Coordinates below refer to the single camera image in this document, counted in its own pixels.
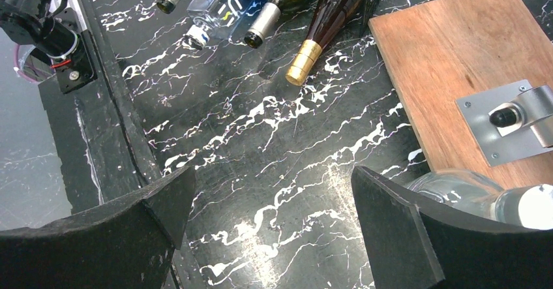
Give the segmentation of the clear round glass bottle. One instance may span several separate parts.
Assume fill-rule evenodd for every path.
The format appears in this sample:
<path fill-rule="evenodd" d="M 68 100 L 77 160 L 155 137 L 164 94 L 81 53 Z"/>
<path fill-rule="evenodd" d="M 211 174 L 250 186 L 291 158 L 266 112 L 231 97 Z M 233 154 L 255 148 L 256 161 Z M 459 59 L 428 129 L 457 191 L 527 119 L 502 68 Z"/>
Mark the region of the clear round glass bottle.
<path fill-rule="evenodd" d="M 492 221 L 536 230 L 552 229 L 552 185 L 503 189 L 470 170 L 429 172 L 406 185 L 422 196 Z"/>

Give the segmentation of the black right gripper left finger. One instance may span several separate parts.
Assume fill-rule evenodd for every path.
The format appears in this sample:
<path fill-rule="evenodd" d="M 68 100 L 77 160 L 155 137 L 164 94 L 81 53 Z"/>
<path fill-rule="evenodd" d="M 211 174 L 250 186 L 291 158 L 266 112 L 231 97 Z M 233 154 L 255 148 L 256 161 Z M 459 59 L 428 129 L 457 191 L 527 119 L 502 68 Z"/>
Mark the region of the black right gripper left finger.
<path fill-rule="evenodd" d="M 180 249 L 193 168 L 40 228 L 1 232 L 2 288 L 160 288 Z"/>

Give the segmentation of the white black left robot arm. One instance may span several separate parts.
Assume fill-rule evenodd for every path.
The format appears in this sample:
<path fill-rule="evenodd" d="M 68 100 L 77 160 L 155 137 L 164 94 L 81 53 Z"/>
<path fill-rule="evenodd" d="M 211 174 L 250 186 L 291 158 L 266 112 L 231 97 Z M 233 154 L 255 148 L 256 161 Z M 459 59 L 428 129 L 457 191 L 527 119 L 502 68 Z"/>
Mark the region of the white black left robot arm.
<path fill-rule="evenodd" d="M 68 1 L 1 0 L 1 28 L 16 44 L 46 55 L 64 94 L 98 78 L 91 34 L 78 23 Z"/>

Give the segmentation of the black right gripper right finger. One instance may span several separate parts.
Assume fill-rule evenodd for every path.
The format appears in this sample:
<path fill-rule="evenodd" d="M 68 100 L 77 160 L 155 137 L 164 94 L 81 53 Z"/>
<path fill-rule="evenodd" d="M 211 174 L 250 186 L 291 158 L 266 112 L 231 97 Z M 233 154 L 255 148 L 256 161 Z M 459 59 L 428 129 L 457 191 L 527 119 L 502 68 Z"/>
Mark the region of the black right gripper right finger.
<path fill-rule="evenodd" d="M 351 189 L 377 288 L 551 288 L 552 231 L 456 210 L 365 166 Z"/>

